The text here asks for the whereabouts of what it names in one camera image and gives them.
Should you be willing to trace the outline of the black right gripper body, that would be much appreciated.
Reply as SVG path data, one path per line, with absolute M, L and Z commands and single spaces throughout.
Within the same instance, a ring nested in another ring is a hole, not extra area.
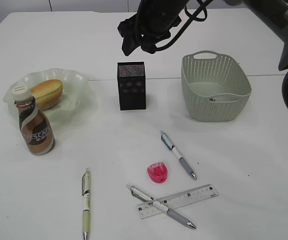
M 137 13 L 118 25 L 124 55 L 129 56 L 138 47 L 154 54 L 156 43 L 168 39 L 170 28 L 181 22 L 183 8 L 182 0 L 142 0 Z

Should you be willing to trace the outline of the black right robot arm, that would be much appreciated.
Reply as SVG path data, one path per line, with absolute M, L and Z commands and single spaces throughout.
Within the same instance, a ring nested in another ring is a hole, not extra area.
M 122 51 L 130 55 L 136 48 L 154 54 L 171 47 L 193 22 L 207 19 L 211 1 L 200 0 L 190 13 L 186 0 L 142 0 L 137 12 L 118 25 L 123 38 Z M 226 4 L 245 4 L 284 43 L 279 70 L 288 71 L 288 0 L 228 0 Z M 288 109 L 288 72 L 282 84 L 282 96 Z

